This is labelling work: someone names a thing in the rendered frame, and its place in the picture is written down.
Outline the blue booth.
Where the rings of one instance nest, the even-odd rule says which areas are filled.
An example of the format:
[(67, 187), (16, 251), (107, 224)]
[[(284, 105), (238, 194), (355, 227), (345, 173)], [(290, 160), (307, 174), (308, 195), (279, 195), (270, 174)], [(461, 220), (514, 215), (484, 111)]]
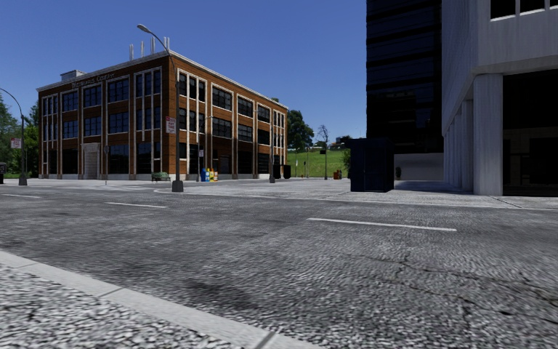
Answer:
[(394, 145), (389, 138), (348, 140), (350, 190), (383, 192), (394, 188)]

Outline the grey street lamp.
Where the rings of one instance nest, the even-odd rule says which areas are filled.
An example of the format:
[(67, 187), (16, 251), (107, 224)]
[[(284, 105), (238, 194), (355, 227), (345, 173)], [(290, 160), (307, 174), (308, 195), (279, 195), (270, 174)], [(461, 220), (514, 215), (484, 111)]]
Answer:
[(169, 56), (170, 62), (173, 67), (173, 80), (174, 80), (174, 89), (175, 89), (175, 179), (172, 182), (172, 192), (183, 192), (184, 191), (184, 184), (180, 178), (180, 156), (179, 156), (179, 70), (175, 64), (174, 58), (169, 51), (169, 48), (160, 40), (160, 38), (155, 35), (150, 29), (148, 29), (143, 24), (137, 24), (137, 27), (146, 33), (149, 33), (153, 38), (159, 41), (163, 48), (165, 49), (167, 55)]
[(27, 177), (26, 177), (26, 174), (25, 174), (25, 119), (24, 119), (24, 115), (23, 115), (23, 112), (22, 112), (22, 108), (21, 108), (19, 102), (17, 101), (17, 99), (11, 93), (9, 93), (7, 90), (2, 89), (1, 87), (0, 87), (0, 91), (7, 93), (17, 103), (17, 106), (18, 106), (19, 111), (20, 111), (20, 118), (21, 118), (20, 169), (21, 169), (21, 173), (20, 173), (20, 176), (19, 176), (19, 185), (26, 186), (28, 184), (28, 182), (27, 182)]

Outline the red brick building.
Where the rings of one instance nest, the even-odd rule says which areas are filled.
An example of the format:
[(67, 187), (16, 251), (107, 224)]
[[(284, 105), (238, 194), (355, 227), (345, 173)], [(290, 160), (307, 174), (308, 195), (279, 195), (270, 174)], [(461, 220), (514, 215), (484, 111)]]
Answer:
[[(181, 180), (201, 169), (219, 179), (269, 177), (287, 159), (287, 112), (274, 101), (170, 51), (179, 70)], [(166, 51), (91, 73), (69, 71), (40, 87), (39, 177), (104, 180), (175, 178), (175, 89)]]

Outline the dark glass tower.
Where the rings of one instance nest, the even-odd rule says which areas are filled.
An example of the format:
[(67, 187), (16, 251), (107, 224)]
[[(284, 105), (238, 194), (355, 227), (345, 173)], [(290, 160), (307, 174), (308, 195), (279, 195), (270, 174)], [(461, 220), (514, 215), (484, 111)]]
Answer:
[(392, 141), (402, 180), (443, 179), (441, 3), (366, 1), (366, 136)]

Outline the pale concrete building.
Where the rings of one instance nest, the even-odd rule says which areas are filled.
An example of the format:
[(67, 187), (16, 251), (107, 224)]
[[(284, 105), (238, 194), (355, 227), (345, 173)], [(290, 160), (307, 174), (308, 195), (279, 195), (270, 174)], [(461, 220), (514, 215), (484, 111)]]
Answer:
[(442, 0), (444, 179), (558, 196), (558, 0)]

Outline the trees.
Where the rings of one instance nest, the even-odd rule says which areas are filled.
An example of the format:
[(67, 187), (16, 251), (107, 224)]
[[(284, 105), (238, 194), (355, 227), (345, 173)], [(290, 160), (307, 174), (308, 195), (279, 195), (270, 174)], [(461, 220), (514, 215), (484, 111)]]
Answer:
[[(7, 173), (16, 177), (20, 174), (21, 150), (11, 147), (12, 138), (20, 138), (20, 117), (9, 111), (4, 102), (4, 94), (0, 92), (0, 162), (7, 165)], [(30, 109), (29, 116), (24, 118), (24, 170), (26, 177), (38, 177), (39, 174), (39, 110), (38, 103)]]

